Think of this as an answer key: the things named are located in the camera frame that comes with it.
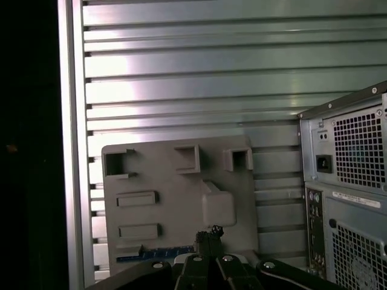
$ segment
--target metal grille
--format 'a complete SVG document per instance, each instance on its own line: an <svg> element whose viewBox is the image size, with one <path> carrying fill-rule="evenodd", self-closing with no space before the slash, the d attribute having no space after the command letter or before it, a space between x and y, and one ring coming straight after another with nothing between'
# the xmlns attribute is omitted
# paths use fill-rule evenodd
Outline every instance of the metal grille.
<svg viewBox="0 0 387 290"><path fill-rule="evenodd" d="M366 114L340 120L334 127L339 180L380 189L386 182L380 117Z"/></svg>
<svg viewBox="0 0 387 290"><path fill-rule="evenodd" d="M380 245L343 226L333 233L336 283L349 290L387 289L387 262Z"/></svg>

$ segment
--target computer case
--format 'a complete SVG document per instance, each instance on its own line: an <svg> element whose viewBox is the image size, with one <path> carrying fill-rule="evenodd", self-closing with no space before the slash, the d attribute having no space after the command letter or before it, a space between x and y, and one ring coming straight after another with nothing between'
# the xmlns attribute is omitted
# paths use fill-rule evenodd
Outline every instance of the computer case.
<svg viewBox="0 0 387 290"><path fill-rule="evenodd" d="M387 81L298 115L310 271L387 289Z"/></svg>

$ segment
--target gray plastic panel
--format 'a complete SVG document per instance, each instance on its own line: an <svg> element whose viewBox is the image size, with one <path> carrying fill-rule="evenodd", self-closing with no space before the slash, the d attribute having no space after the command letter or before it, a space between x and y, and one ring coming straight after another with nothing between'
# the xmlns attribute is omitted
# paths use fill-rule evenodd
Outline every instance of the gray plastic panel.
<svg viewBox="0 0 387 290"><path fill-rule="evenodd" d="M245 136L106 146L102 164L111 274L134 248L190 246L213 225L224 227L227 252L258 250Z"/></svg>

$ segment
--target blue circuit board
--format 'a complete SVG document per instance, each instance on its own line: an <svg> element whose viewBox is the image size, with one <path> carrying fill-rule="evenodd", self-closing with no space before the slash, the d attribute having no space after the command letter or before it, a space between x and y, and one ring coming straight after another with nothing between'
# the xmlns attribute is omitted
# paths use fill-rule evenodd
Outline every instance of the blue circuit board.
<svg viewBox="0 0 387 290"><path fill-rule="evenodd" d="M144 261L153 258L159 259L174 259L178 255L194 253L194 248L192 246L179 246L176 248L158 248L153 250L143 250L138 256L130 256L130 257L119 257L117 258L117 262L125 263L125 262L136 262L136 261Z"/></svg>

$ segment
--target label sticker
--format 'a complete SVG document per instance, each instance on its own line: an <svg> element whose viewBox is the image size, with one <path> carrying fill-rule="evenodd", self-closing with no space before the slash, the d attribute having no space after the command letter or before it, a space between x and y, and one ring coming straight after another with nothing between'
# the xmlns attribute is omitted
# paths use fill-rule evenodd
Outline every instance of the label sticker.
<svg viewBox="0 0 387 290"><path fill-rule="evenodd" d="M346 194L341 193L341 192L333 192L333 196L335 198L345 199L346 201L353 201L353 202L356 202L357 204L363 204L363 205L367 205L369 207L374 207L374 208L381 208L382 207L382 205L380 204L379 201L372 201L370 199L360 198L358 196L346 195Z"/></svg>

